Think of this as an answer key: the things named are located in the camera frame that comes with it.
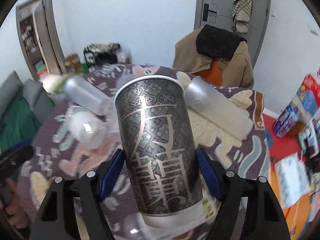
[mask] clear plastic cup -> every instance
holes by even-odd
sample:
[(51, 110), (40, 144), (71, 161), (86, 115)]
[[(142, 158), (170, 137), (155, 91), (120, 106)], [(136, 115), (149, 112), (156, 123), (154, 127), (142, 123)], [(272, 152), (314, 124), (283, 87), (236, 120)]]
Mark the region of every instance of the clear plastic cup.
[(97, 115), (105, 115), (112, 103), (107, 95), (78, 75), (67, 79), (64, 91), (70, 100)]
[(109, 129), (94, 114), (82, 108), (68, 115), (68, 128), (81, 145), (89, 149), (99, 148), (106, 139)]
[(238, 140), (245, 139), (252, 129), (252, 120), (199, 76), (186, 88), (185, 101)]

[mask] green blanket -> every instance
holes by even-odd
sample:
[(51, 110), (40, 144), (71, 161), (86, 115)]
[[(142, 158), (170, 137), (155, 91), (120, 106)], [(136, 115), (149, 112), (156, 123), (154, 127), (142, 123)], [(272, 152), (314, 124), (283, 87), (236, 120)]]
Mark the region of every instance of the green blanket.
[(33, 139), (39, 128), (40, 123), (28, 103), (20, 93), (17, 94), (0, 121), (1, 152), (22, 140)]

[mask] brown jacket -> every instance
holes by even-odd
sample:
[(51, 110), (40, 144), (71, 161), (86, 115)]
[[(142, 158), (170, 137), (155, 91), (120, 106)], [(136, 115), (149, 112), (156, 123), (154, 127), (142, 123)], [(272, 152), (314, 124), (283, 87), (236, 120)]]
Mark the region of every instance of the brown jacket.
[[(197, 29), (175, 45), (173, 68), (187, 73), (196, 73), (210, 68), (211, 58), (197, 53), (196, 39), (202, 28)], [(253, 71), (245, 41), (239, 43), (230, 61), (220, 59), (218, 67), (222, 70), (222, 86), (252, 89)]]

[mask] door handle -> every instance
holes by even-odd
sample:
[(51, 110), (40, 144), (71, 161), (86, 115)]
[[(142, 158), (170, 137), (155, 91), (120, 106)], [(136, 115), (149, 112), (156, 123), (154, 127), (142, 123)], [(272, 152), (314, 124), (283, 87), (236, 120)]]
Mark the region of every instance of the door handle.
[(206, 22), (208, 20), (208, 13), (209, 12), (212, 12), (212, 13), (217, 13), (215, 11), (212, 11), (212, 10), (209, 10), (209, 4), (208, 3), (205, 3), (204, 4), (204, 7), (203, 7), (203, 15), (202, 15), (202, 20), (204, 22)]

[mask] doorway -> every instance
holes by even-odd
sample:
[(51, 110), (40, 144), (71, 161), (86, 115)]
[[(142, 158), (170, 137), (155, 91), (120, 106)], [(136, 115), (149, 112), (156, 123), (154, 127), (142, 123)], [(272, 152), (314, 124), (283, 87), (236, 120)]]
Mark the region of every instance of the doorway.
[(16, 7), (18, 37), (34, 80), (67, 73), (54, 21), (52, 0), (29, 0)]
[[(234, 32), (232, 28), (234, 0), (197, 0), (194, 29), (208, 24)], [(238, 33), (247, 40), (254, 67), (266, 32), (270, 11), (270, 0), (252, 0), (251, 20), (247, 33)]]

